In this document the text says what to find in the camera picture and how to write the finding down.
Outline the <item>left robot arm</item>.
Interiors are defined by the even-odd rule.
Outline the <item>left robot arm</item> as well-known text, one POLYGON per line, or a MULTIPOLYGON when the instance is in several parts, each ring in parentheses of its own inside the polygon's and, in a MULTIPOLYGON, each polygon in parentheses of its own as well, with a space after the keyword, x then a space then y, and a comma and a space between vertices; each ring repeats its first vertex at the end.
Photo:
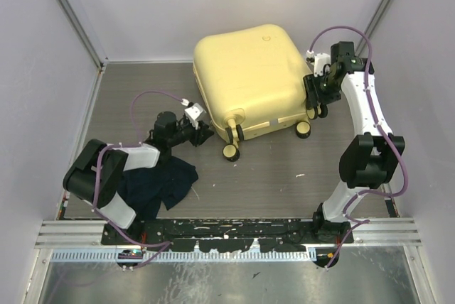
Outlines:
POLYGON ((198 180, 195 166, 172 149, 185 142, 201 146, 213 134, 195 115, 179 119, 161 112, 149 137, 134 146, 90 140, 65 174, 63 188, 87 202, 125 244, 162 247, 148 240, 140 223, 156 219, 161 206, 175 207, 198 180))

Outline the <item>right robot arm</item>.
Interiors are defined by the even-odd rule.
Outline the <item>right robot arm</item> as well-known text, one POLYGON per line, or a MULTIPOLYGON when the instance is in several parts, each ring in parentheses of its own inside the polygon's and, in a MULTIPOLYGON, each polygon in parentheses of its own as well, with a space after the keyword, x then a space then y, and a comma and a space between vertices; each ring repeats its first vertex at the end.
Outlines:
POLYGON ((332 195, 313 214, 314 239, 340 241, 353 221, 351 212, 369 194, 390 182, 405 149, 405 140, 393 134, 375 93, 372 64, 355 55, 352 42, 340 41, 328 54, 309 52, 314 71, 303 78, 306 108, 324 118, 328 105, 345 97, 354 137, 338 163, 340 181, 332 195))

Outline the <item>yellow hard-shell suitcase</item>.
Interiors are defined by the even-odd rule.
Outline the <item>yellow hard-shell suitcase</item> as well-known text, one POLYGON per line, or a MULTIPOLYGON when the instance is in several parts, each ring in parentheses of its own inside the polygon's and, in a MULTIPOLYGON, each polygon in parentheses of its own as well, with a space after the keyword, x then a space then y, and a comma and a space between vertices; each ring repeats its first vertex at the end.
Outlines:
POLYGON ((240 143, 292 127, 306 139, 317 109, 306 108, 310 69, 288 33, 264 24, 206 36, 193 51, 193 73, 211 124, 235 162, 240 143))

